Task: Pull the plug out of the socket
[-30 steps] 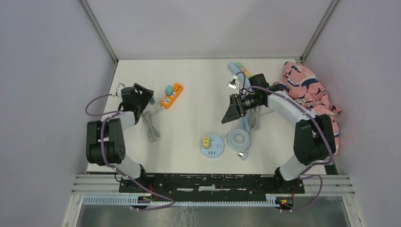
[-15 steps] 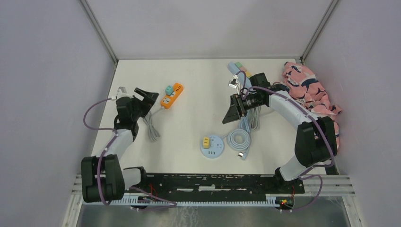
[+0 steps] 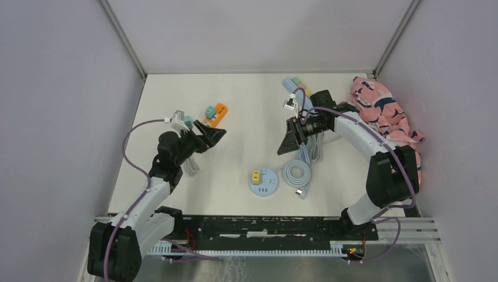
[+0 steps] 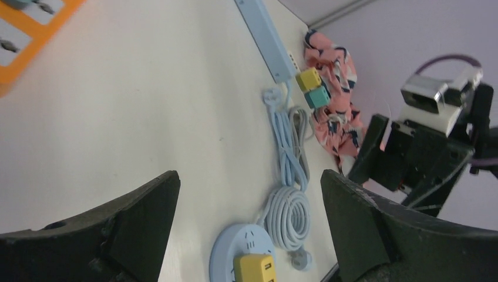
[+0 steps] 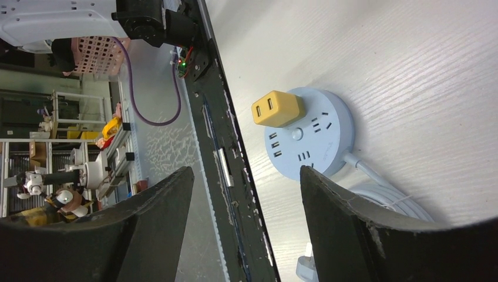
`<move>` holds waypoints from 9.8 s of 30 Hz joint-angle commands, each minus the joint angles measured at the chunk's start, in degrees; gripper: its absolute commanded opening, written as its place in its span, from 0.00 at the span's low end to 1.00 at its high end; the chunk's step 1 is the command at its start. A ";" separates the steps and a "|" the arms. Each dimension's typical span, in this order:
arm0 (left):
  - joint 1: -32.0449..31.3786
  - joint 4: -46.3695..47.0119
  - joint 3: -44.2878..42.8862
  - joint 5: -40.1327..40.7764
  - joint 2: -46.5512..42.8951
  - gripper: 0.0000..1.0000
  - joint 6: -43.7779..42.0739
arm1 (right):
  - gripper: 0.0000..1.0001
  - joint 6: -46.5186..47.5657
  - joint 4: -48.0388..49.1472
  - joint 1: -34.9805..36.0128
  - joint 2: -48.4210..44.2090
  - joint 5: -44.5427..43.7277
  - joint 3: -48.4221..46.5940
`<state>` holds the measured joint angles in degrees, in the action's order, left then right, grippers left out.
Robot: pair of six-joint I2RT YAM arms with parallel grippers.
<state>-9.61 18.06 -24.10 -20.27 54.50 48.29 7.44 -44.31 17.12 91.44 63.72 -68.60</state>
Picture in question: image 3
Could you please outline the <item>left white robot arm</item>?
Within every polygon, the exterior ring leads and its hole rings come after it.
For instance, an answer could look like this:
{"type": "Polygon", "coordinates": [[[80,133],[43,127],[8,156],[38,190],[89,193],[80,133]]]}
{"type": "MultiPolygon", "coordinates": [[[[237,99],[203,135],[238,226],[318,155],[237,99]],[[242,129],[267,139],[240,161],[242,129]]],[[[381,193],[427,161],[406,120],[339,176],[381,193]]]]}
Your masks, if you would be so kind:
{"type": "Polygon", "coordinates": [[[142,259],[163,238],[177,239],[185,230],[180,209],[161,206],[183,175],[182,164],[195,153],[214,147],[227,133],[198,120],[189,127],[159,136],[151,169],[138,197],[107,223],[97,222],[89,238],[87,271],[105,281],[133,281],[142,259]]]}

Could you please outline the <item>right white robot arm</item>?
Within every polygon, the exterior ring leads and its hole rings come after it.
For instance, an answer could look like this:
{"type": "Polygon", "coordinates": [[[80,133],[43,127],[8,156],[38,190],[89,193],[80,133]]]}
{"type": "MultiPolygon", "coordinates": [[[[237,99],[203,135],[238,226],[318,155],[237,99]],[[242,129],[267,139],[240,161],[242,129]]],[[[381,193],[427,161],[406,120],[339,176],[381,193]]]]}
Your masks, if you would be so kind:
{"type": "Polygon", "coordinates": [[[311,95],[309,109],[304,102],[297,102],[304,97],[303,89],[298,88],[284,102],[284,108],[293,111],[294,116],[286,121],[278,155],[305,149],[311,137],[330,130],[347,140],[369,162],[365,194],[341,214],[339,232],[343,238],[357,238],[363,224],[373,222],[389,209],[410,209],[416,204],[419,179],[412,147],[397,145],[381,136],[361,120],[351,105],[336,104],[328,90],[311,95]]]}

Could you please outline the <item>round blue power socket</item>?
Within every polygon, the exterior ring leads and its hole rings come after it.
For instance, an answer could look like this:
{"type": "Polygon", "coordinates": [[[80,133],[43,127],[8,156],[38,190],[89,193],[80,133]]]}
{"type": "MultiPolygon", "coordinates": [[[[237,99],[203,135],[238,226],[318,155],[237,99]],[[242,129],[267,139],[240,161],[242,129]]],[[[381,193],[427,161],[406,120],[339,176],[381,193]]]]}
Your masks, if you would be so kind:
{"type": "Polygon", "coordinates": [[[259,185],[253,185],[251,183],[251,172],[248,181],[251,192],[258,197],[272,196],[278,187],[278,176],[275,170],[267,167],[260,167],[256,170],[259,170],[261,172],[261,183],[259,185]]]}

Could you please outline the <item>yellow USB charger plug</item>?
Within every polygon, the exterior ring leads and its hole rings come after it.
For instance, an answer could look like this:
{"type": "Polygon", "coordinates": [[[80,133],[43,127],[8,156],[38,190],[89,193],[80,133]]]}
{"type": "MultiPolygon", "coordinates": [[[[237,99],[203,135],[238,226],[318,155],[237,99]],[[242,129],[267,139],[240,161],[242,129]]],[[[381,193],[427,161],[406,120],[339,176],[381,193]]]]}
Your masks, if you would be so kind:
{"type": "Polygon", "coordinates": [[[253,185],[259,185],[261,183],[261,172],[259,170],[254,170],[252,172],[251,183],[253,185]]]}

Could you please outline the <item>teal USB charger plug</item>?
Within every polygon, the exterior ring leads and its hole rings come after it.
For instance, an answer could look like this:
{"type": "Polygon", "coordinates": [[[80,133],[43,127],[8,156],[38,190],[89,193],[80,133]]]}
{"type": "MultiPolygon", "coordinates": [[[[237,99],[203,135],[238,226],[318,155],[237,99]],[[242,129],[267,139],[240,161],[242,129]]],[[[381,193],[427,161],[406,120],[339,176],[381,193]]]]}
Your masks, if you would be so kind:
{"type": "Polygon", "coordinates": [[[185,124],[185,125],[186,125],[189,129],[192,129],[192,128],[193,128],[193,120],[192,120],[192,118],[191,118],[189,115],[185,116],[185,117],[184,117],[184,119],[183,119],[183,121],[184,121],[184,124],[185,124]]]}

